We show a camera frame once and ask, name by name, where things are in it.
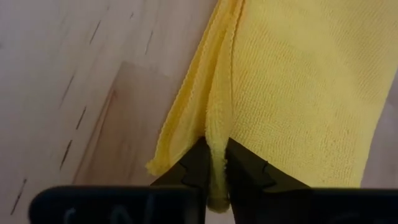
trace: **black object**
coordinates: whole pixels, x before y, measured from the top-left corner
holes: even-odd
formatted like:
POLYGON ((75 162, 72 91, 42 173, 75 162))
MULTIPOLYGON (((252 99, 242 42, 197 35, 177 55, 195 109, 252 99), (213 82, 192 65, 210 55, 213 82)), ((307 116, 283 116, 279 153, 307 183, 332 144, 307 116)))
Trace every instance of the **black object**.
MULTIPOLYGON (((230 139, 229 197, 237 224, 398 223, 398 190, 312 189, 230 139)), ((29 209, 31 224, 203 224, 210 149, 201 138, 148 187, 56 187, 29 209)))

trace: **cloth fold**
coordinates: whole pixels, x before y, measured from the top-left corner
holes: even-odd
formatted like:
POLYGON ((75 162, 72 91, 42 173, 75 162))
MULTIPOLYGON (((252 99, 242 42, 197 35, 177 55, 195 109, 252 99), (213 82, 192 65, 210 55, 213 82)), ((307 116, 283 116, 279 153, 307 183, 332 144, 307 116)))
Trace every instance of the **cloth fold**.
POLYGON ((200 136, 209 207, 228 138, 313 187, 358 187, 398 59, 398 1, 219 0, 162 128, 161 175, 200 136))

